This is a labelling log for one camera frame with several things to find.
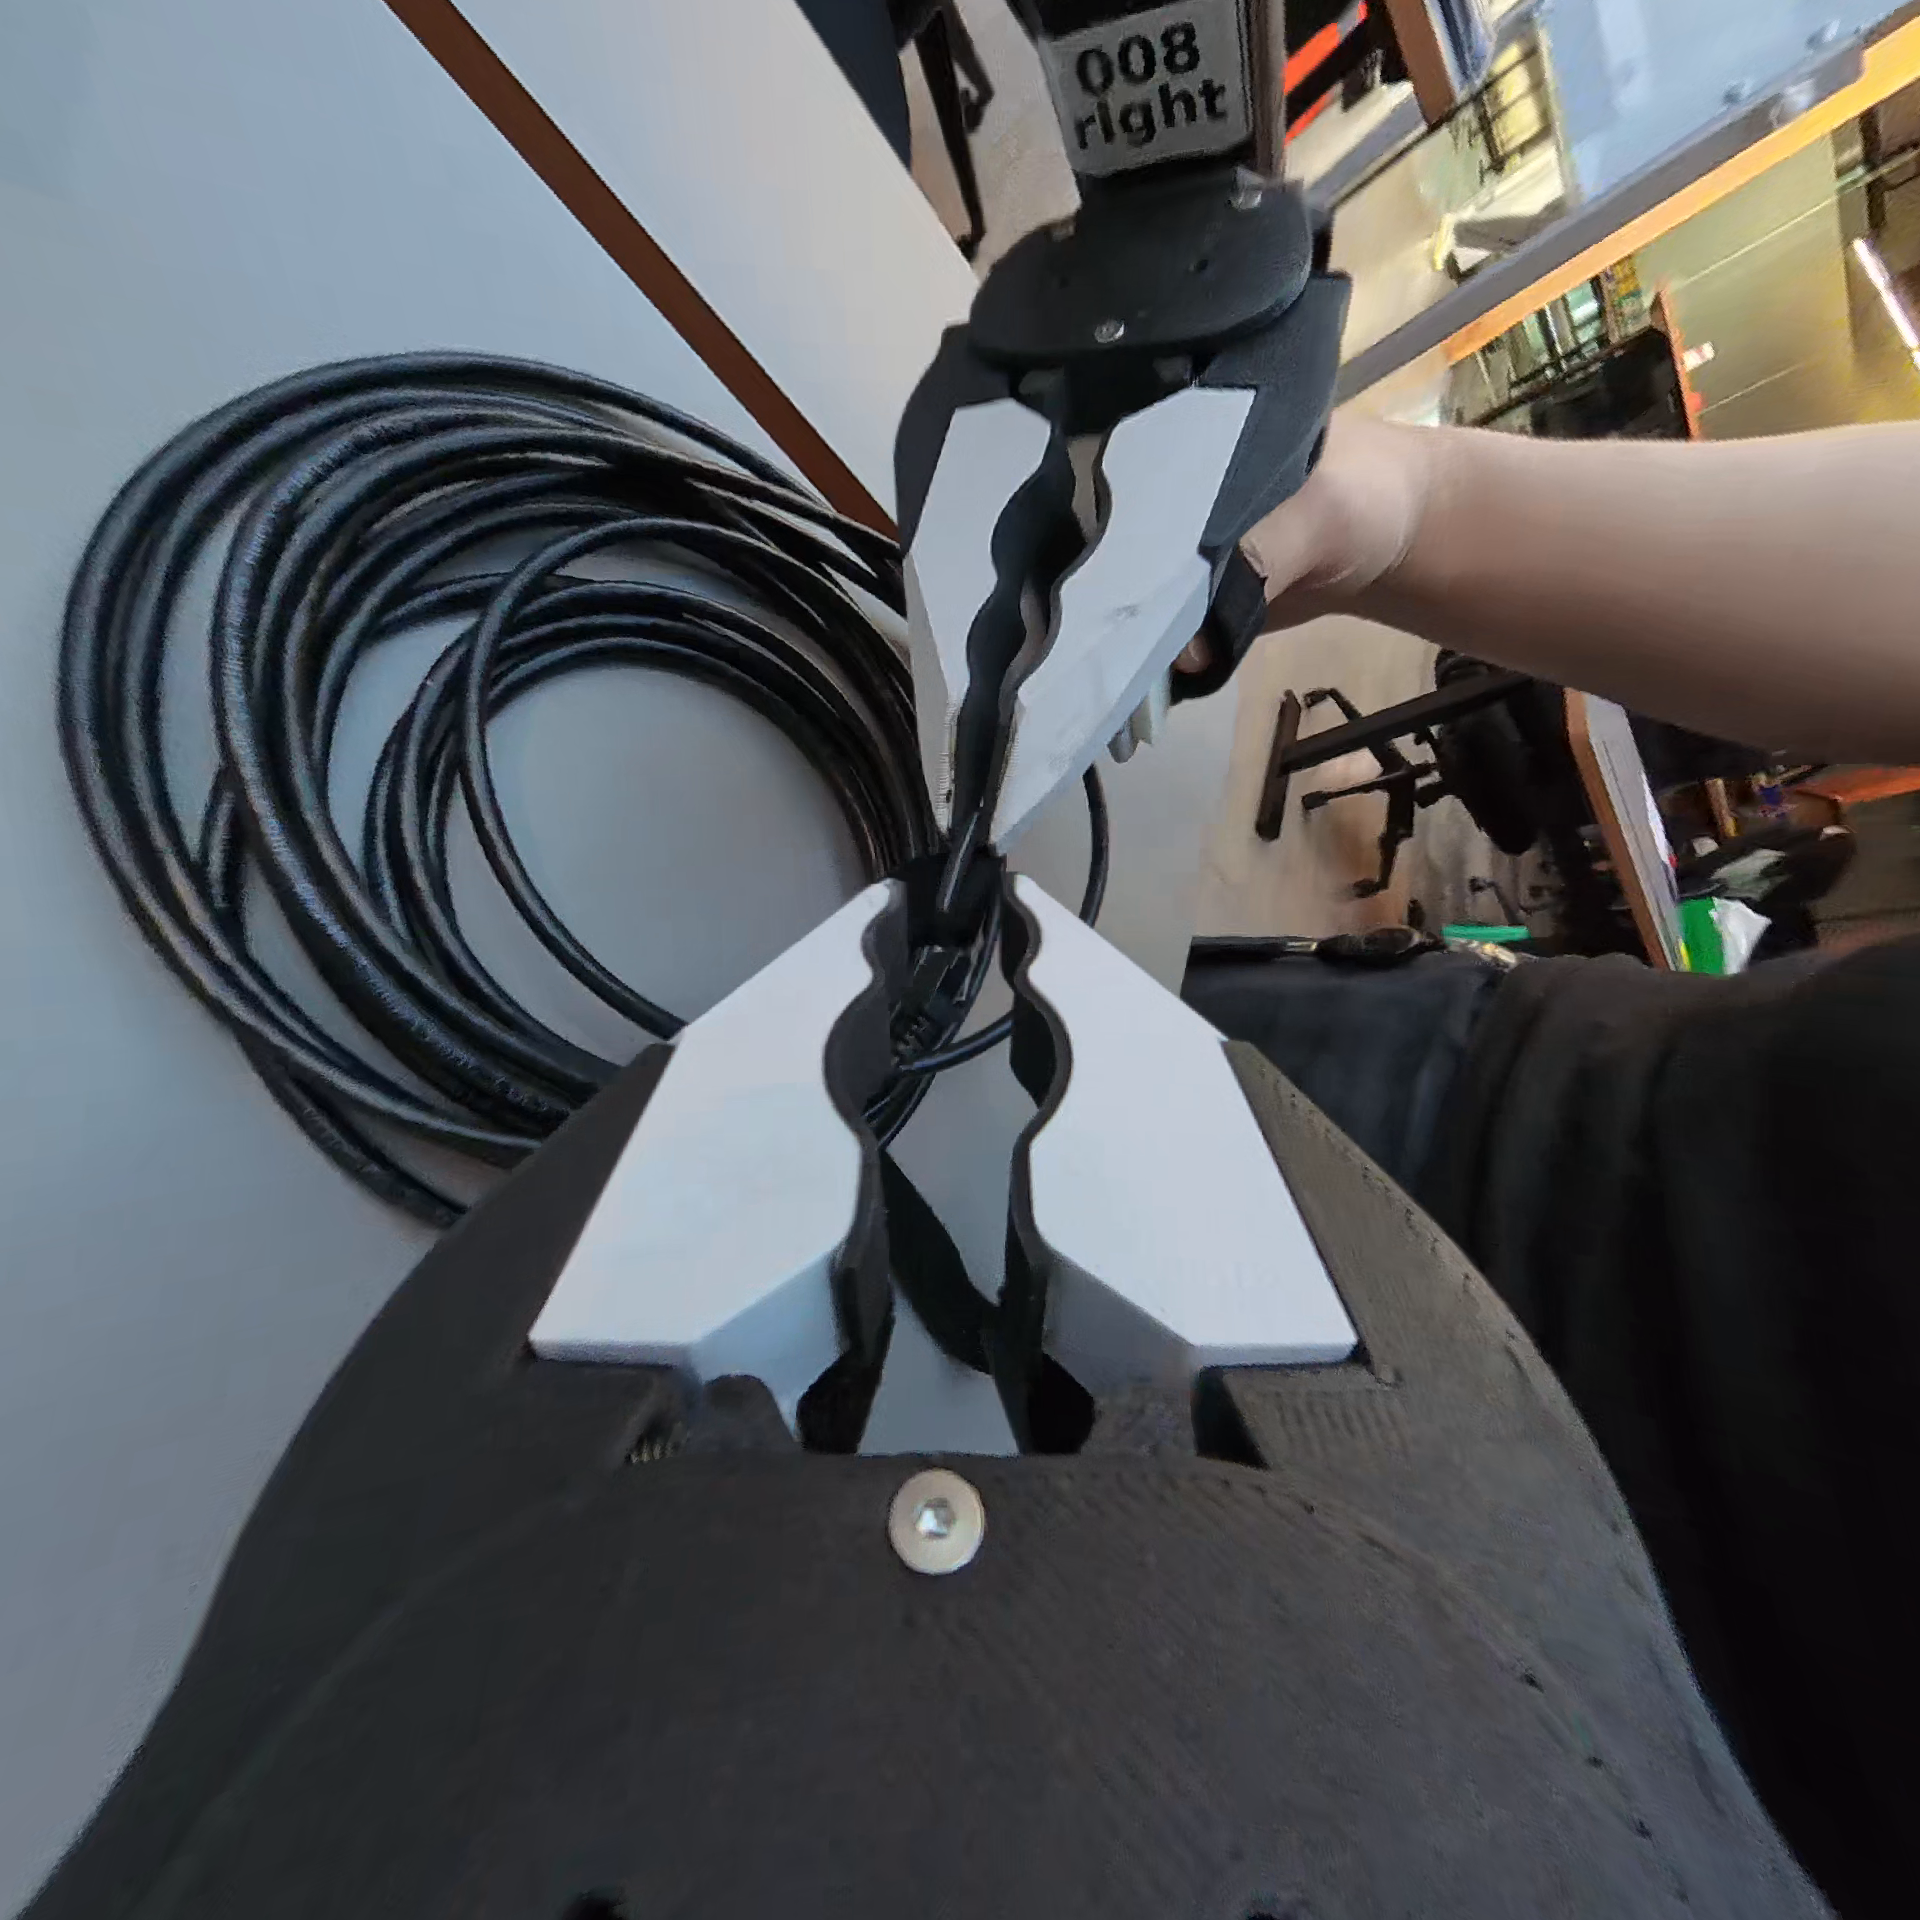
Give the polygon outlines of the person's right hand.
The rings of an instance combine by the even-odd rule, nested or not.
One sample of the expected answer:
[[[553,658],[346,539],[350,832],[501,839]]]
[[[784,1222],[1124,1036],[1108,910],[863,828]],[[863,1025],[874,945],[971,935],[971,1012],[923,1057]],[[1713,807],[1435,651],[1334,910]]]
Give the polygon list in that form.
[[[1228,613],[1208,618],[1176,672],[1223,680],[1267,634],[1384,610],[1422,532],[1439,450],[1435,427],[1336,415],[1302,487],[1237,539]]]

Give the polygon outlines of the green bin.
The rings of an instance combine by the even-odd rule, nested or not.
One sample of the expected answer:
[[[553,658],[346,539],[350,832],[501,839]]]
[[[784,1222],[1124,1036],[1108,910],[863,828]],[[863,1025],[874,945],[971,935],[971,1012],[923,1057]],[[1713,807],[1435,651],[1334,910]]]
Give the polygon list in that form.
[[[1745,972],[1769,933],[1769,921],[1731,897],[1684,899],[1678,906],[1678,950],[1684,972],[1734,978]]]

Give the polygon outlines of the person's dark clothing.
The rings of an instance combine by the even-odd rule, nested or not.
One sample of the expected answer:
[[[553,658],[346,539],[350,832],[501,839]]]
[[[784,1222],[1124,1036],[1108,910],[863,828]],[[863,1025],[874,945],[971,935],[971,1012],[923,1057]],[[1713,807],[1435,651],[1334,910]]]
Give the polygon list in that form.
[[[1491,1284],[1801,1868],[1916,1917],[1916,937],[1736,976],[1210,941],[1181,999]]]

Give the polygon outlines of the wood-edged grey desk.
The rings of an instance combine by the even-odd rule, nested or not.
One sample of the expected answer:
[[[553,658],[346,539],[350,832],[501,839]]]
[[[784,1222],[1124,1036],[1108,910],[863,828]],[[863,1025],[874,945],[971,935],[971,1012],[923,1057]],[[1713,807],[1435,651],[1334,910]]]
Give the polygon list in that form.
[[[1565,689],[1562,722],[1644,960],[1664,972],[1688,972],[1675,860],[1627,713]]]

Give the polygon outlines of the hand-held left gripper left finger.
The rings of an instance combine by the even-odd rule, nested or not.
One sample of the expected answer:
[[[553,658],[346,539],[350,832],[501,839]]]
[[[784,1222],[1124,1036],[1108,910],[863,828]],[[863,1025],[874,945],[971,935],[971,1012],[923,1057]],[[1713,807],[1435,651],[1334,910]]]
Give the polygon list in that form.
[[[869,1103],[895,1066],[900,882],[692,1020],[529,1328],[545,1362],[756,1380],[851,1451],[894,1325]]]

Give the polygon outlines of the person's right forearm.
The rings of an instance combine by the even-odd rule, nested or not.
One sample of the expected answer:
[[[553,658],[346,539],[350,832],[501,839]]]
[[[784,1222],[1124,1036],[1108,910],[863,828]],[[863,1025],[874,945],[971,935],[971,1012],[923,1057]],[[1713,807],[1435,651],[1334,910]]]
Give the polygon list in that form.
[[[1388,622],[1751,748],[1917,758],[1917,429],[1543,443],[1394,429]]]

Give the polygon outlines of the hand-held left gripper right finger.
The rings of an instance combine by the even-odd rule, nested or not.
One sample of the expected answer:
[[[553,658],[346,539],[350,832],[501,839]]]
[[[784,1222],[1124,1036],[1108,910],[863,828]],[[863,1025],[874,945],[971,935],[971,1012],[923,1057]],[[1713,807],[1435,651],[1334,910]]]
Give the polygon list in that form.
[[[1229,1045],[1029,876],[1003,882],[1010,1164],[995,1389],[1024,1455],[1095,1404],[1229,1370],[1356,1359],[1342,1302]]]

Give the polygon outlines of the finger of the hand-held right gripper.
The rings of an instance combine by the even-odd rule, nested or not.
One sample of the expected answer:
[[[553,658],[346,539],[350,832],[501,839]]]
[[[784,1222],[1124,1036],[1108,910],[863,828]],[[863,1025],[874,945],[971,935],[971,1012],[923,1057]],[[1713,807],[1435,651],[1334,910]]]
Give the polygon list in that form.
[[[1010,781],[1013,695],[1040,665],[1074,554],[1068,443],[1016,400],[959,407],[905,550],[907,660],[932,815],[981,851]]]
[[[1128,733],[1198,632],[1211,595],[1202,537],[1251,407],[1251,391],[1193,386],[1108,435],[1095,470],[1106,517],[1013,686],[987,832],[995,851]]]

